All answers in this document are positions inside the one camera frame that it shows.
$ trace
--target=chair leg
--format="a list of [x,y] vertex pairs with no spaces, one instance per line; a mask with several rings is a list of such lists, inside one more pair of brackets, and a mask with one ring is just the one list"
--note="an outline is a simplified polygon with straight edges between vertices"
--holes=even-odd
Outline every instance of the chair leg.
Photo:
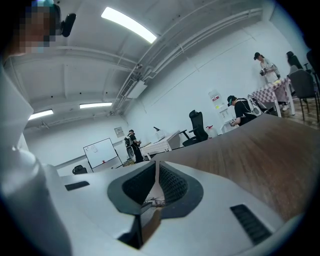
[[309,105],[308,105],[308,100],[307,100],[307,99],[305,99],[305,103],[306,103],[306,108],[308,109],[308,113],[310,113]]
[[315,99],[315,108],[316,108],[316,119],[317,119],[317,122],[319,123],[319,111],[318,111],[317,95],[314,96],[314,99]]
[[302,117],[303,117],[303,121],[305,120],[305,113],[304,113],[304,108],[303,108],[303,106],[302,106],[302,101],[301,101],[301,99],[299,99],[300,100],[300,105],[301,105],[301,110],[302,110]]

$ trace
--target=white desk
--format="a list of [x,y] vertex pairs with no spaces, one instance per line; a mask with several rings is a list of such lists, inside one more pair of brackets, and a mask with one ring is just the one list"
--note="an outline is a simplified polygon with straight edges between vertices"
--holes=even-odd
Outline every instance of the white desk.
[[151,160],[150,154],[157,154],[161,152],[171,151],[172,148],[176,149],[180,147],[180,137],[179,137],[179,130],[176,132],[166,136],[162,140],[148,144],[142,147],[141,153],[143,156],[147,156],[149,160]]
[[234,130],[236,128],[238,128],[239,126],[231,126],[230,125],[230,121],[225,121],[224,124],[221,126],[220,130],[222,131],[223,134],[230,132],[231,130]]

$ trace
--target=woman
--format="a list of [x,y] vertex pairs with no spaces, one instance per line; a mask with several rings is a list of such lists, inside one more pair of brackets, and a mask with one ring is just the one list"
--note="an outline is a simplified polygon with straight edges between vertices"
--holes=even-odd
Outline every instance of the woman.
[[292,51],[288,51],[286,53],[286,56],[288,58],[288,63],[290,65],[290,67],[296,66],[299,70],[303,70],[297,56]]
[[[256,52],[254,54],[254,60],[260,61],[260,66],[262,68],[260,74],[264,76],[265,82],[273,83],[277,79],[280,78],[280,73],[278,71],[278,68],[275,64],[273,64],[270,60],[265,58],[263,55],[261,55],[259,52]],[[288,110],[288,105],[286,102],[278,102],[280,106],[283,106],[282,111]]]

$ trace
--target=vent slot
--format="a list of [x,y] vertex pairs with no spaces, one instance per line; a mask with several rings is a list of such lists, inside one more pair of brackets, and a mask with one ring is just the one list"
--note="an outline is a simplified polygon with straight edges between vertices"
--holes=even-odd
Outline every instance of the vent slot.
[[230,207],[230,210],[254,245],[261,243],[272,235],[265,225],[244,204]]
[[87,181],[80,181],[77,183],[65,185],[66,190],[71,191],[71,190],[77,190],[86,186],[89,186],[90,184]]
[[136,81],[131,78],[129,82],[126,84],[126,86],[124,87],[124,89],[122,90],[120,95],[124,97],[128,93],[129,89],[134,85],[135,82]]

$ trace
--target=wooden desk surface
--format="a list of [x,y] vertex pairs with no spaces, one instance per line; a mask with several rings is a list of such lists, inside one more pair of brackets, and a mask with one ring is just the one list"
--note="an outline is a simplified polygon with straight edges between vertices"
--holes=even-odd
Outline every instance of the wooden desk surface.
[[228,178],[287,221],[304,212],[315,187],[320,132],[264,114],[218,137],[157,154],[152,160]]

